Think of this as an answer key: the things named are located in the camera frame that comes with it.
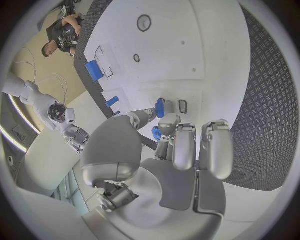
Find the black t-shirt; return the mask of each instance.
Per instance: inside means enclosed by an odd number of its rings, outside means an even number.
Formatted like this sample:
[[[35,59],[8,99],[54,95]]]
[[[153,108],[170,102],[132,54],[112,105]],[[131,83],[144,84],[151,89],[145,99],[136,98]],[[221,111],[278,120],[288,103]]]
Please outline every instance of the black t-shirt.
[[[70,52],[71,47],[76,48],[78,36],[75,29],[67,23],[62,25],[62,21],[59,21],[52,30],[52,38],[56,42],[57,47],[62,52]]]

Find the round hole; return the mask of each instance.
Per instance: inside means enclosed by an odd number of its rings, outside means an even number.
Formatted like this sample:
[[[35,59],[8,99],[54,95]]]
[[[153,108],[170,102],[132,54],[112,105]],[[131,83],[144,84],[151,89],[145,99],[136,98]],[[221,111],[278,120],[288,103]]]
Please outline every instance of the round hole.
[[[148,15],[141,15],[137,20],[137,28],[141,32],[146,32],[151,27],[151,18]]]
[[[141,61],[140,56],[137,55],[137,54],[134,54],[134,55],[133,55],[133,59],[134,59],[134,61],[136,61],[137,63],[139,63],[139,62]]]

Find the light strip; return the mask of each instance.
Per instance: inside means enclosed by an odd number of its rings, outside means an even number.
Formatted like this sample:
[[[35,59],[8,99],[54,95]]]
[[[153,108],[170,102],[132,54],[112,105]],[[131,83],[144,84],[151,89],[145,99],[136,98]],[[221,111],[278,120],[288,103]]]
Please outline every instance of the light strip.
[[[20,149],[22,152],[27,153],[28,149],[24,146],[22,146],[20,143],[18,143],[16,140],[14,140],[7,131],[4,130],[4,128],[0,125],[0,132],[3,134],[3,136],[10,141],[13,145],[15,145],[18,149]]]
[[[18,104],[16,103],[15,99],[13,98],[13,96],[8,95],[12,105],[14,106],[14,108],[16,109],[16,111],[20,114],[20,116],[22,117],[22,119],[24,119],[24,121],[39,135],[41,132],[35,127],[33,126],[33,124],[25,117],[25,115],[23,114],[23,112],[21,111],[21,109],[19,108]]]

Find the man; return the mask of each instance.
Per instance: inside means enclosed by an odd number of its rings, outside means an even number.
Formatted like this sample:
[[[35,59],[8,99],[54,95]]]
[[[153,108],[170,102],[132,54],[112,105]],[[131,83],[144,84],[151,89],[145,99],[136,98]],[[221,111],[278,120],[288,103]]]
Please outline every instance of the man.
[[[58,48],[62,52],[75,55],[78,37],[82,27],[73,16],[67,16],[59,21],[52,30],[52,41],[48,42],[41,50],[44,57],[48,58]]]

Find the white robot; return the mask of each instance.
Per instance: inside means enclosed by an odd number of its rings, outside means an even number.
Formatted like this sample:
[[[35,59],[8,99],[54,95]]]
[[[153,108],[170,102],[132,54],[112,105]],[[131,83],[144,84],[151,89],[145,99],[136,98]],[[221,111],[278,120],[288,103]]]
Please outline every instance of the white robot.
[[[74,125],[73,109],[40,93],[34,83],[10,73],[3,92],[31,105],[48,128],[60,131],[81,154],[85,183],[103,189],[99,207],[83,216],[98,239],[206,240],[217,233],[226,209],[223,180],[234,159],[225,120],[202,127],[197,164],[196,128],[181,122],[166,100],[155,155],[141,162],[138,130],[157,117],[155,108],[116,115],[89,136]]]

